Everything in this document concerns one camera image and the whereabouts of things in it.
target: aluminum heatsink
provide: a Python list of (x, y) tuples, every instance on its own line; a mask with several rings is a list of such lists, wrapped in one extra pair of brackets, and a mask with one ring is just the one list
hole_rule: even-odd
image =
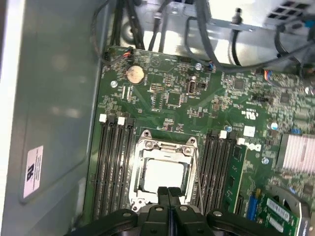
[(284, 134), (277, 167), (295, 173), (315, 173), (315, 136)]

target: wire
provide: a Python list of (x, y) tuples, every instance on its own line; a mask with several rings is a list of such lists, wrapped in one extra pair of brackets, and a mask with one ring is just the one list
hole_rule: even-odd
[(232, 30), (232, 46), (231, 46), (232, 57), (236, 65), (241, 65), (240, 61), (238, 60), (237, 53), (236, 53), (236, 41), (237, 41), (237, 37), (239, 33), (240, 33), (239, 30), (236, 30), (236, 29)]
[[(173, 0), (165, 0), (162, 5), (159, 7), (159, 9), (157, 10), (157, 13), (162, 13), (163, 10), (166, 8), (167, 5), (169, 5)], [(155, 18), (154, 19), (154, 25), (153, 25), (153, 35), (149, 44), (149, 48), (148, 51), (152, 51), (153, 50), (153, 46), (154, 43), (156, 41), (157, 38), (157, 34), (158, 34), (158, 28), (161, 22), (161, 18)]]
[[(309, 49), (311, 48), (313, 45), (315, 45), (314, 40), (312, 40), (311, 42), (305, 44), (304, 46), (293, 50), (292, 52), (284, 55), (283, 57), (280, 58), (276, 58), (276, 59), (272, 59), (269, 61), (265, 61), (263, 63), (259, 63), (259, 64), (254, 64), (254, 65), (250, 65), (250, 66), (242, 66), (242, 67), (227, 67), (227, 66), (223, 66), (217, 59), (213, 47), (211, 45), (211, 41), (208, 37), (208, 32), (207, 32), (207, 25), (206, 25), (206, 17), (205, 17), (205, 10), (204, 9), (204, 2), (202, 0), (196, 1), (195, 2), (195, 6), (196, 6), (196, 12), (197, 12), (197, 22), (198, 22), (198, 28), (200, 31), (200, 35), (201, 35), (201, 39), (202, 39), (202, 43), (203, 46), (205, 48), (205, 51), (208, 55), (208, 57), (214, 62), (214, 64), (216, 65), (217, 69), (225, 72), (225, 73), (236, 73), (236, 72), (244, 72), (244, 71), (248, 71), (248, 70), (253, 70), (253, 69), (257, 69), (257, 68), (265, 68), (265, 67), (269, 67), (274, 65), (275, 63), (280, 63), (282, 61), (285, 61), (286, 59), (304, 51), (305, 49)], [(296, 20), (289, 20), (286, 23), (282, 23), (282, 24), (288, 24), (291, 23), (293, 21)]]
[(143, 34), (138, 15), (134, 8), (133, 0), (126, 0), (126, 9), (128, 13), (129, 23), (131, 26), (131, 32), (133, 34), (133, 41), (137, 49), (145, 50), (143, 43)]
[(101, 10), (108, 5), (109, 1), (110, 0), (106, 0), (101, 6), (99, 6), (94, 11), (94, 14), (92, 16), (92, 23), (91, 23), (91, 41), (92, 41), (92, 44), (94, 46), (94, 50), (95, 50), (97, 56), (99, 57), (99, 59), (106, 65), (111, 65), (111, 62), (109, 62), (103, 58), (102, 51), (98, 47), (97, 38), (96, 38), (96, 24), (97, 24), (97, 16), (101, 12)]
[(190, 58), (194, 59), (196, 62), (204, 65), (204, 66), (209, 66), (208, 63), (206, 63), (205, 61), (203, 60), (200, 60), (190, 49), (189, 45), (188, 45), (188, 36), (189, 36), (189, 23), (190, 21), (195, 21), (197, 20), (196, 17), (193, 17), (193, 16), (189, 16), (186, 20), (186, 25), (185, 25), (185, 35), (184, 35), (184, 46), (185, 46), (185, 49), (187, 51), (187, 54)]
[[(284, 26), (281, 27), (277, 27), (276, 29), (276, 34), (275, 34), (275, 38), (274, 38), (274, 42), (275, 42), (275, 47), (276, 50), (278, 51), (278, 53), (280, 54), (281, 57), (283, 57), (284, 55), (288, 54), (289, 52), (284, 48), (284, 46), (281, 43), (280, 40), (280, 33), (283, 32), (285, 30)], [(300, 61), (296, 58), (296, 57), (291, 57), (289, 58), (291, 61), (293, 61), (297, 67), (301, 66)]]
[(99, 6), (95, 11), (94, 11), (94, 14), (93, 14), (93, 17), (92, 17), (92, 23), (91, 23), (91, 40), (92, 40), (92, 44), (94, 46), (94, 50), (98, 56), (98, 58), (101, 60), (102, 63), (104, 63), (105, 65), (114, 65), (116, 64), (117, 62), (119, 62), (120, 60), (122, 60), (123, 58), (126, 58), (128, 56), (131, 55), (131, 50), (132, 48), (131, 47), (128, 47), (126, 49), (126, 52), (122, 55), (120, 55), (119, 57), (115, 58), (114, 60), (112, 61), (108, 61), (108, 60), (105, 60), (102, 56), (102, 51), (101, 49), (98, 47), (98, 44), (97, 44), (97, 38), (96, 38), (96, 25), (97, 25), (97, 16), (99, 15), (99, 13), (101, 12), (101, 10), (109, 3), (110, 0), (106, 0), (106, 2), (104, 2), (101, 6)]

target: white label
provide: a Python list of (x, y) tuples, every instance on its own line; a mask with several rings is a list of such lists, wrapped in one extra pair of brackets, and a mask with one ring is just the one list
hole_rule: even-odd
[(245, 115), (246, 119), (256, 120), (258, 113), (252, 111), (242, 111), (242, 115)]
[(43, 149), (44, 146), (40, 146), (28, 152), (24, 181), (24, 198), (39, 188)]
[(255, 126), (245, 125), (243, 135), (247, 136), (247, 137), (254, 137), (255, 136), (255, 130), (256, 130)]
[(284, 232), (284, 228), (272, 217), (269, 219), (269, 223), (275, 227), (276, 230), (278, 230), (280, 233)]
[(250, 144), (250, 143), (245, 143), (245, 145), (248, 147), (249, 150), (253, 151), (261, 151), (261, 144)]
[(282, 209), (277, 203), (268, 198), (267, 206), (276, 214), (278, 214), (283, 220), (289, 222), (290, 214), (286, 210)]

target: sticker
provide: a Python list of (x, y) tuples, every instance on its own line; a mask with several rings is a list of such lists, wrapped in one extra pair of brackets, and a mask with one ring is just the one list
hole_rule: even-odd
[(284, 228), (272, 217), (269, 219), (269, 223), (275, 227), (276, 230), (278, 230), (280, 233), (284, 232)]
[(267, 206), (276, 214), (278, 214), (283, 220), (289, 222), (290, 214), (286, 210), (282, 209), (277, 203), (268, 198)]
[(43, 149), (44, 146), (40, 146), (28, 152), (24, 181), (24, 198), (39, 188)]
[(247, 136), (247, 137), (254, 137), (255, 130), (256, 130), (255, 126), (247, 126), (247, 125), (245, 125), (244, 126), (244, 133), (243, 133), (243, 135)]

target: screw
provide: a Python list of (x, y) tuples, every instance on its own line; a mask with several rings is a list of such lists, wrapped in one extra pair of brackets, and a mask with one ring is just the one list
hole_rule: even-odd
[(214, 212), (213, 212), (213, 215), (215, 215), (215, 216), (217, 216), (217, 217), (223, 216), (223, 214), (222, 214), (221, 212), (219, 212), (219, 211), (214, 211)]
[(191, 153), (190, 148), (184, 149), (184, 154), (190, 154), (190, 153)]
[(196, 70), (201, 70), (202, 69), (202, 65), (200, 63), (196, 63), (195, 69)]
[(152, 148), (152, 147), (153, 147), (152, 142), (147, 141), (147, 142), (146, 142), (146, 148)]
[(264, 157), (264, 158), (261, 159), (261, 163), (264, 164), (264, 165), (268, 165), (269, 159), (267, 157)]
[(117, 85), (118, 85), (118, 83), (116, 80), (113, 80), (112, 82), (110, 82), (110, 87), (112, 87), (112, 88), (116, 88)]
[(178, 7), (176, 7), (176, 6), (172, 7), (172, 13), (177, 14), (178, 13)]
[(188, 210), (188, 207), (187, 206), (180, 206), (179, 209), (183, 210), (183, 211), (186, 211), (186, 210)]

